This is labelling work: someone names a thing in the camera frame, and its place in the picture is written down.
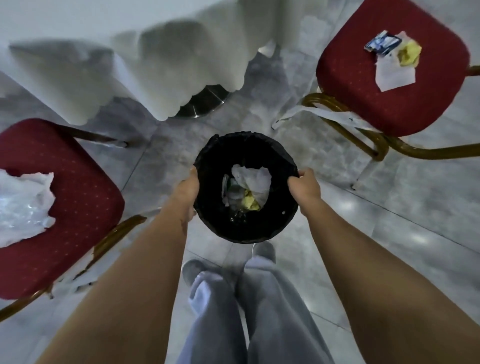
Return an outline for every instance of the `chair seat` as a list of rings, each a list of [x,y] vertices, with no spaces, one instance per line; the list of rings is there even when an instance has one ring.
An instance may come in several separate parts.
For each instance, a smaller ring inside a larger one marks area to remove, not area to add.
[[[103,170],[54,123],[28,119],[0,134],[0,168],[10,175],[54,173],[55,225],[0,248],[0,298],[18,299],[46,288],[119,222],[123,197]]]
[[[383,30],[404,30],[422,46],[416,83],[380,92],[376,56],[363,49]],[[324,91],[390,136],[437,120],[462,86],[469,53],[462,40],[409,0],[365,0],[328,44],[317,66]]]

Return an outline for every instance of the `hand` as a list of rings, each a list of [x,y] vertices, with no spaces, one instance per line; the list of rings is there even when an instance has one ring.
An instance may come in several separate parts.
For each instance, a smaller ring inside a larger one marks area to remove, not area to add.
[[[312,202],[321,201],[322,195],[320,185],[311,168],[299,170],[299,176],[300,178],[289,177],[287,182],[290,193],[299,204],[302,214],[304,214],[305,207]]]
[[[187,209],[188,221],[197,214],[193,209],[193,203],[197,198],[199,189],[200,183],[198,182],[197,168],[192,167],[188,178],[180,182],[170,196],[169,201],[172,204]]]

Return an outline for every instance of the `crumpled yellow paper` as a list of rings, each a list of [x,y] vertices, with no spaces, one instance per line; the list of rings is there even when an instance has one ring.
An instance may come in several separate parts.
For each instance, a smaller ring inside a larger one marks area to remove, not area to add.
[[[255,197],[253,197],[250,190],[245,190],[245,196],[242,200],[242,205],[250,211],[260,210],[260,205],[258,204],[257,200],[255,200]]]
[[[398,46],[398,60],[400,66],[412,66],[417,67],[420,60],[421,46],[415,40],[410,39],[406,42],[402,42]]]

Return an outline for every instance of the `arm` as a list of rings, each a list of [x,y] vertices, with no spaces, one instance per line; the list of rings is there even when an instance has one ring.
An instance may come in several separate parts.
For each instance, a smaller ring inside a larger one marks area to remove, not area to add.
[[[311,169],[290,191],[368,364],[478,363],[480,327],[424,276],[348,224],[321,199]]]
[[[196,169],[98,280],[37,364],[163,363],[198,193]]]

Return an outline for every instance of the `round table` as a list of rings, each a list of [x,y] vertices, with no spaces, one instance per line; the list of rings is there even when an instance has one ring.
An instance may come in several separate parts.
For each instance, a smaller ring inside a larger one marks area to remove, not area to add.
[[[162,121],[206,85],[240,89],[257,50],[294,45],[304,14],[324,2],[2,0],[0,81],[8,76],[70,124],[113,96]]]

